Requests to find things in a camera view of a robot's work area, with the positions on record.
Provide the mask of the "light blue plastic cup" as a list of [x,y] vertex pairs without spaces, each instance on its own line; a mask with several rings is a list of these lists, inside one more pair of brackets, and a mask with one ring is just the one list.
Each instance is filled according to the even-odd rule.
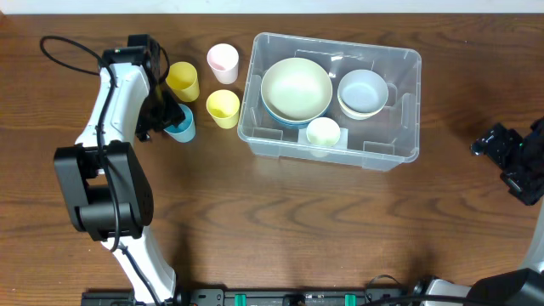
[[185,119],[178,125],[166,127],[164,131],[179,143],[188,143],[196,136],[195,117],[187,105],[179,104],[179,108],[185,115]]

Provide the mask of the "yellow plastic cup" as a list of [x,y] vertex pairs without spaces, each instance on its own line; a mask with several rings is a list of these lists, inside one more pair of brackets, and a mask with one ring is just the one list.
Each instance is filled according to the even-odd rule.
[[239,121],[241,102],[238,96],[229,90],[220,89],[211,93],[206,101],[206,108],[216,124],[223,129],[230,129]]
[[199,98],[200,87],[196,68],[189,62],[177,62],[169,67],[166,83],[183,102]]

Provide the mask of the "pink plastic cup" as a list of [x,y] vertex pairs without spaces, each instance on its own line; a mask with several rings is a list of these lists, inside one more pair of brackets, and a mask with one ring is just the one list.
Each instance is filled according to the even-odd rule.
[[216,79],[225,85],[236,81],[239,71],[239,54],[227,43],[216,44],[207,53],[207,63]]

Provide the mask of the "beige large bowl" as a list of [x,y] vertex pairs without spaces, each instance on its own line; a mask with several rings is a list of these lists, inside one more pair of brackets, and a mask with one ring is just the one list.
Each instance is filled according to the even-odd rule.
[[332,101],[328,73],[310,59],[289,58],[273,64],[263,75],[261,97],[282,118],[302,121],[321,113]]

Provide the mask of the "pale green plastic cup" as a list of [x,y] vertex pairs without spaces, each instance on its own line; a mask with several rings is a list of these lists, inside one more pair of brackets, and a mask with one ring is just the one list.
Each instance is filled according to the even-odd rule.
[[307,138],[312,145],[333,147],[340,133],[338,124],[328,117],[316,118],[307,126]]

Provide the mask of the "grey small bowl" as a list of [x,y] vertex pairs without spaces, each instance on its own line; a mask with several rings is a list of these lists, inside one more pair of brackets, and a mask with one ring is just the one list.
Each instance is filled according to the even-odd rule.
[[374,115],[388,101],[388,85],[376,72],[354,70],[346,74],[337,89],[338,101],[350,111]]

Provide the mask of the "yellow small bowl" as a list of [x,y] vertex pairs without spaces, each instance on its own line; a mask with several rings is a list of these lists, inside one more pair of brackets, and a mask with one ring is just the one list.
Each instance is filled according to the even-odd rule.
[[378,114],[383,109],[383,108],[380,108],[379,110],[376,110],[376,111],[373,111],[373,112],[363,113],[363,112],[358,112],[358,111],[350,109],[341,99],[338,100],[338,103],[340,105],[342,113],[345,116],[347,116],[347,117],[349,117],[351,119],[354,119],[354,120],[365,120],[367,118],[375,116],[376,114]]

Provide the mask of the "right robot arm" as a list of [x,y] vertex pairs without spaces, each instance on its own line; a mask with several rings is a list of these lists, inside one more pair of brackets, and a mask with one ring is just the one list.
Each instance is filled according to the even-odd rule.
[[[472,145],[476,156],[488,156],[500,169],[500,179],[508,193],[526,206],[543,198],[543,120],[530,126],[531,132],[521,136],[500,123],[494,125]],[[460,286],[430,277],[419,281],[413,289],[417,296],[462,298],[463,305],[499,303],[500,305],[543,304],[543,215],[522,266],[518,270]]]

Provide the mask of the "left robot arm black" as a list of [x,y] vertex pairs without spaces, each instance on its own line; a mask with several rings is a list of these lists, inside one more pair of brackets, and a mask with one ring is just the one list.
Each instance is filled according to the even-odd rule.
[[72,146],[54,154],[54,170],[74,228],[116,257],[133,285],[130,291],[91,290],[83,305],[188,305],[150,223],[154,199],[133,149],[150,131],[185,122],[175,98],[161,88],[167,52],[148,34],[129,36],[127,46],[96,54],[100,89],[87,126]]

